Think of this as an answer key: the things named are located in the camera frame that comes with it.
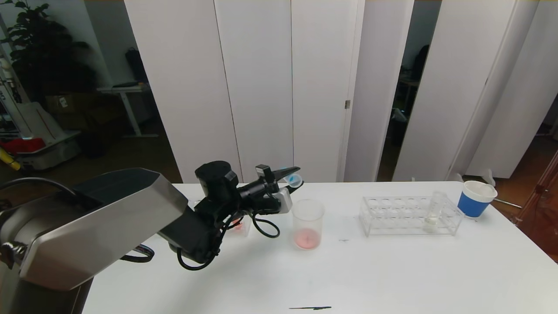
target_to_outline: paper cup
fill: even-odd
[[[457,207],[469,218],[479,217],[496,198],[498,192],[490,184],[478,181],[467,181],[463,184],[463,191]]]

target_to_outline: black bag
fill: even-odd
[[[147,83],[147,74],[143,68],[143,62],[141,62],[140,52],[135,48],[130,48],[126,52],[126,60],[132,69],[134,79],[138,82]]]

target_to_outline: clear acrylic rack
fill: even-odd
[[[431,196],[363,197],[359,219],[366,237],[386,235],[455,235],[463,213],[444,197],[439,216],[429,217]]]

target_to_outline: potted plant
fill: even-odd
[[[45,10],[47,3],[31,8],[27,2],[7,0],[22,10],[16,24],[9,27],[8,38],[16,48],[10,54],[17,73],[31,101],[43,102],[46,95],[93,91],[95,71],[80,61],[89,45],[74,41],[66,27],[53,21]]]

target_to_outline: desk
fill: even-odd
[[[321,246],[291,244],[292,216],[267,216],[281,229],[268,239],[254,227],[226,238],[206,269],[181,268],[153,236],[147,264],[117,261],[93,280],[84,314],[558,313],[558,266],[494,207],[464,219],[456,236],[370,237],[358,224],[363,196],[444,191],[457,203],[459,182],[309,183],[292,198],[322,200]],[[177,184],[201,199],[199,184]]]
[[[124,108],[126,109],[126,114],[128,115],[128,119],[130,120],[130,124],[134,128],[134,135],[129,137],[158,137],[157,134],[142,134],[140,126],[136,120],[134,115],[134,111],[132,110],[132,106],[130,105],[130,100],[128,100],[127,93],[143,93],[150,91],[151,88],[147,84],[141,84],[136,86],[128,86],[128,87],[101,87],[97,88],[98,92],[105,93],[105,94],[118,94],[124,103]]]
[[[420,80],[411,79],[409,77],[399,77],[399,83],[407,85],[407,94],[405,95],[405,108],[404,111],[409,114],[409,97],[411,95],[411,87],[419,87]]]

